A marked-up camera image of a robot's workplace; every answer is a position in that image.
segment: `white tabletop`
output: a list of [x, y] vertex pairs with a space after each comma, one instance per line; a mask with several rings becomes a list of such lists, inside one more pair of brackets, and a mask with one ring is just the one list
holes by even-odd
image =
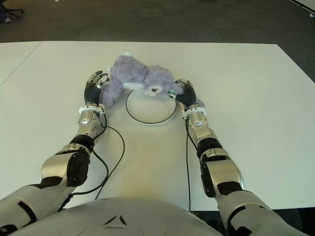
[[40, 43], [0, 43], [0, 86]]
[[[124, 49], [192, 81], [210, 126], [242, 171], [245, 189], [271, 208], [315, 206], [314, 83], [277, 45], [225, 43], [42, 42], [0, 87], [0, 198], [39, 183], [45, 159], [77, 131], [87, 78]], [[100, 197], [145, 196], [188, 208], [180, 110], [163, 124], [142, 125], [128, 116], [125, 100], [123, 94], [108, 123], [121, 132], [126, 153]], [[112, 169], [122, 143], [108, 130], [95, 150]], [[203, 192], [191, 144], [189, 170], [192, 209], [217, 210]], [[89, 178], [76, 191], [97, 186], [103, 176], [92, 156]], [[95, 195], [75, 196], [67, 206]]]

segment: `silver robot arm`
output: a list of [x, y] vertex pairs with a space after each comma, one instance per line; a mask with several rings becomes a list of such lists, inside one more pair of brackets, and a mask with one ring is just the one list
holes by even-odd
[[209, 128], [206, 111], [198, 104], [192, 84], [178, 83], [185, 85], [186, 92], [169, 95], [181, 103], [183, 118], [189, 119], [205, 194], [216, 199], [228, 235], [306, 235], [286, 224], [254, 193], [243, 190], [242, 174]]
[[79, 110], [79, 130], [68, 145], [44, 162], [41, 183], [24, 186], [0, 200], [1, 236], [56, 213], [66, 197], [85, 182], [95, 139], [106, 126], [98, 99], [108, 81], [102, 71], [88, 79], [86, 105]]

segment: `floor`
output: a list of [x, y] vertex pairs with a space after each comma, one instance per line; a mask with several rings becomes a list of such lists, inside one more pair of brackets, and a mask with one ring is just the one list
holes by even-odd
[[[0, 42], [278, 44], [315, 82], [315, 18], [289, 0], [9, 0], [4, 4], [26, 13], [19, 20], [12, 17], [10, 24], [0, 24]], [[309, 211], [277, 213], [302, 230]], [[197, 214], [220, 230], [218, 212]]]

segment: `black circle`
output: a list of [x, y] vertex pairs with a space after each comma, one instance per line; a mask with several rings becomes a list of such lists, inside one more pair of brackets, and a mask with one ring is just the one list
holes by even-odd
[[172, 113], [168, 118], [166, 118], [166, 119], [164, 119], [164, 120], [161, 120], [161, 121], [159, 121], [159, 122], [144, 122], [144, 121], [138, 120], [137, 118], [133, 117], [132, 114], [130, 114], [130, 112], [129, 112], [129, 110], [128, 110], [128, 107], [127, 107], [128, 98], [129, 98], [130, 94], [131, 94], [133, 91], [131, 91], [131, 92], [128, 94], [128, 97], [127, 97], [127, 99], [126, 99], [125, 106], [126, 106], [126, 110], [127, 110], [128, 114], [129, 114], [134, 120], [136, 120], [136, 121], [138, 121], [138, 122], [140, 122], [140, 123], [143, 123], [143, 124], [159, 124], [159, 123], [162, 123], [162, 122], [164, 122], [164, 121], [170, 119], [170, 118], [174, 115], [174, 113], [175, 113], [175, 111], [176, 111], [176, 108], [177, 108], [177, 102], [175, 102], [175, 109], [174, 109], [173, 113]]

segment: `teddy bear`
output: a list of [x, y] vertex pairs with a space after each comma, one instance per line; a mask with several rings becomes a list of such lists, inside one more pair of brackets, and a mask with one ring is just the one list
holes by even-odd
[[184, 93], [183, 86], [174, 82], [169, 70], [161, 66], [146, 66], [135, 59], [130, 51], [124, 51], [116, 59], [111, 68], [110, 81], [102, 89], [99, 102], [109, 109], [125, 89], [142, 89], [148, 96]]

